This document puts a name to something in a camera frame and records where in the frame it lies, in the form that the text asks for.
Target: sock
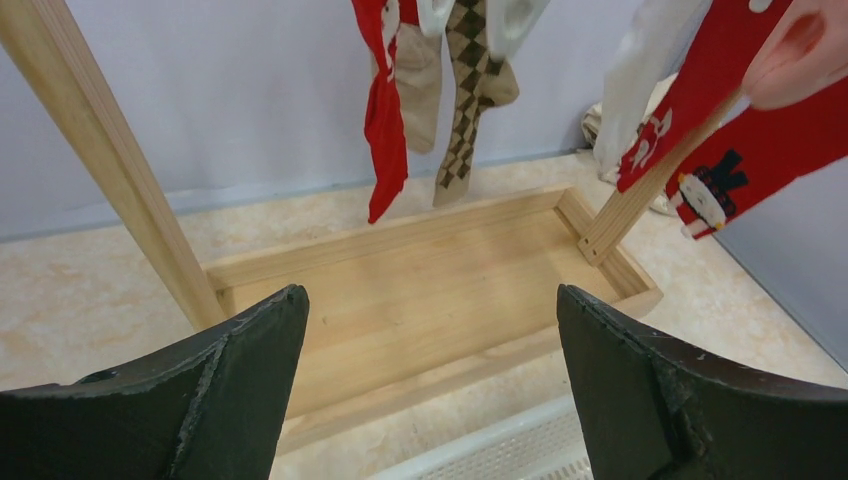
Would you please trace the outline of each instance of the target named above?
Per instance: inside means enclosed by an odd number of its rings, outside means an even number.
[[[436,143],[442,98],[442,37],[425,37],[418,26],[401,23],[397,44],[395,78],[406,146],[429,153]]]
[[[480,116],[518,98],[509,62],[493,61],[486,43],[485,0],[457,0],[445,29],[456,82],[453,127],[436,176],[433,206],[462,198],[471,180],[471,162]]]
[[[645,109],[644,115],[642,116],[642,123],[639,124],[636,131],[633,132],[633,135],[630,138],[630,145],[632,145],[636,141],[636,137],[638,137],[639,132],[642,131],[644,123],[648,121],[648,118],[650,118],[651,114],[654,112],[654,109],[657,108],[657,105],[660,103],[660,100],[662,100],[662,98],[665,96],[665,93],[668,91],[669,87],[674,82],[674,79],[676,77],[676,73],[671,74],[665,79],[663,79],[661,82],[656,84],[654,91],[651,93],[651,96],[648,99],[647,108]],[[592,105],[592,107],[586,112],[586,114],[583,115],[581,127],[583,129],[583,135],[590,145],[595,145],[595,138],[598,134],[598,128],[603,125],[604,118],[605,110],[603,108],[602,102],[598,102],[595,105]],[[603,182],[615,185],[618,182],[618,170],[618,165],[615,165],[612,169],[609,170],[599,168],[598,178],[600,178]],[[665,196],[665,192],[655,198],[649,208],[661,215],[667,215],[670,217],[677,216],[677,212],[669,206],[668,199]]]
[[[713,0],[677,79],[636,144],[622,157],[619,191],[636,183],[739,88],[748,65],[790,3]]]
[[[846,114],[848,80],[784,108],[742,112],[692,152],[666,186],[684,234],[710,235],[796,178],[848,155],[839,120]]]
[[[368,94],[365,138],[377,185],[368,204],[368,223],[375,223],[403,190],[408,176],[406,140],[400,97],[395,85],[396,35],[400,27],[398,0],[352,0],[362,38],[377,62]]]
[[[618,166],[633,144],[657,82],[710,0],[645,0],[604,75],[603,117],[593,153],[601,174]]]

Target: red sock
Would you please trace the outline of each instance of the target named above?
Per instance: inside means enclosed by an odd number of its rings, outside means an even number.
[[[377,185],[368,205],[368,223],[374,223],[403,190],[408,176],[400,97],[394,81],[397,52],[395,36],[400,25],[399,7],[398,0],[352,2],[359,31],[374,54],[378,67],[368,94],[368,109],[365,112],[365,138],[371,146],[371,159],[374,163],[374,173],[377,175]]]
[[[400,0],[400,21],[418,26],[417,0]]]
[[[636,144],[624,154],[618,190],[626,191],[687,133],[699,127],[742,82],[792,0],[773,0],[762,13],[748,0],[713,0],[686,60]]]
[[[710,235],[793,180],[848,155],[848,79],[777,110],[748,108],[692,152],[666,186],[684,233]]]

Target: white sock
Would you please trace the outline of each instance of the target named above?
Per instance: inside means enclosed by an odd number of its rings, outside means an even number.
[[[674,55],[697,30],[711,0],[644,0],[604,76],[603,114],[594,147],[601,172],[615,168],[633,141],[648,100]]]

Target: wooden pole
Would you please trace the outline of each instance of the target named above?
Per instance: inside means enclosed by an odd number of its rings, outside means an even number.
[[[728,96],[700,127],[692,130],[626,192],[613,192],[586,234],[577,243],[590,265],[600,265],[615,250],[639,217],[662,193],[683,160],[712,135],[740,98],[740,90]]]
[[[64,0],[0,0],[0,42],[194,328],[225,320]]]

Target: wooden tray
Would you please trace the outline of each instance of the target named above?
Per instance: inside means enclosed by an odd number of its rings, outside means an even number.
[[[285,452],[561,347],[556,292],[574,284],[631,316],[662,298],[619,247],[577,247],[594,216],[549,187],[204,266],[234,315],[288,284],[311,302]]]

